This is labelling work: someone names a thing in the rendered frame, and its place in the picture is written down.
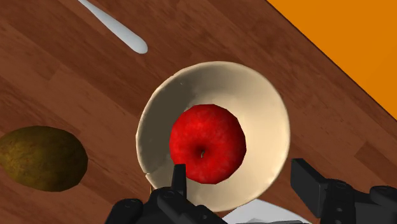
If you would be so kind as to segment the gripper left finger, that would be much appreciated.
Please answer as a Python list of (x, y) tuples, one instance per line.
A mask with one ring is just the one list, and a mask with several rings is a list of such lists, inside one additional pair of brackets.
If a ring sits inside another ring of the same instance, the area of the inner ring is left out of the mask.
[(171, 186), (153, 190), (149, 200), (119, 200), (104, 224), (228, 224), (203, 205), (187, 200), (186, 166), (174, 166)]

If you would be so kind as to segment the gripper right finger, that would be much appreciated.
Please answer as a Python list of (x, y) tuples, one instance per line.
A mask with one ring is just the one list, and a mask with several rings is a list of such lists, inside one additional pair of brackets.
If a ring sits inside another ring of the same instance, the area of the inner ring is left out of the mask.
[(397, 224), (397, 188), (392, 186), (363, 193), (325, 178), (302, 158), (291, 160), (290, 183), (320, 224)]

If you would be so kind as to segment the white plate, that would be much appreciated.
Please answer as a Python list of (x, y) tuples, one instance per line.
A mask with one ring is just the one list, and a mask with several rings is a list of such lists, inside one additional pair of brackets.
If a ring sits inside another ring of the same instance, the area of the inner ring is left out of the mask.
[(312, 224), (287, 209), (260, 199), (234, 209), (223, 220), (228, 224)]

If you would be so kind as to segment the red apple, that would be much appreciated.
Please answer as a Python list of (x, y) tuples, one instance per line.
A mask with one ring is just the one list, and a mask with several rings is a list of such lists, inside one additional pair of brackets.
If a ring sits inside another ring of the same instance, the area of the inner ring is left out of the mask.
[(185, 164), (187, 178), (215, 185), (242, 164), (246, 138), (238, 119), (227, 109), (199, 104), (175, 121), (169, 149), (174, 164)]

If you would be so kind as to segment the cream bowl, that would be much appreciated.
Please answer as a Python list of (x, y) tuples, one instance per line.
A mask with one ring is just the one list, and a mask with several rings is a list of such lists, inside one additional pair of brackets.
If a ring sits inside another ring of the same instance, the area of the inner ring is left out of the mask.
[(196, 104), (215, 104), (229, 110), (244, 131), (247, 152), (242, 165), (216, 185), (188, 180), (188, 200), (220, 212), (256, 199), (278, 177), (287, 159), (289, 118), (281, 96), (268, 79), (234, 62), (186, 67), (153, 92), (136, 132), (137, 159), (146, 179), (153, 188), (171, 185), (171, 128), (181, 113)]

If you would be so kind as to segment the brown kiwi fruit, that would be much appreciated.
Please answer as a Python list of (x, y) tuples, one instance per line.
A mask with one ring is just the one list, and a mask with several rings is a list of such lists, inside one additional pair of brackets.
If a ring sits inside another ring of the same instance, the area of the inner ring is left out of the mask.
[(73, 134), (54, 127), (30, 126), (0, 137), (0, 166), (21, 185), (62, 192), (80, 183), (88, 156)]

